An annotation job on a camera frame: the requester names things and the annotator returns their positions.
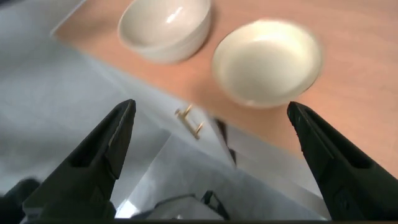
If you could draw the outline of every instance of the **table surface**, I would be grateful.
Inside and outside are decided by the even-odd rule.
[[[87,0],[55,35],[171,95],[298,156],[300,144],[285,106],[259,110],[232,102],[211,74],[213,51],[232,30],[258,19],[297,22],[325,51],[321,77],[301,102],[398,177],[398,1],[213,0],[213,26],[204,46],[176,65],[156,65],[123,47],[118,21],[131,0]]]

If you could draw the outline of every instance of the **white drawer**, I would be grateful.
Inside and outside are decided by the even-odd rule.
[[[217,125],[203,110],[193,106],[187,115],[187,122],[192,128],[196,128],[203,123],[203,127],[198,133],[199,139],[195,139],[194,135],[175,114],[177,110],[185,111],[189,107],[189,103],[172,97],[132,75],[116,70],[92,58],[87,57],[87,60],[105,78],[122,88],[127,96],[134,99],[137,103],[137,109],[143,111],[161,128],[169,130],[209,156],[234,167],[234,161]]]

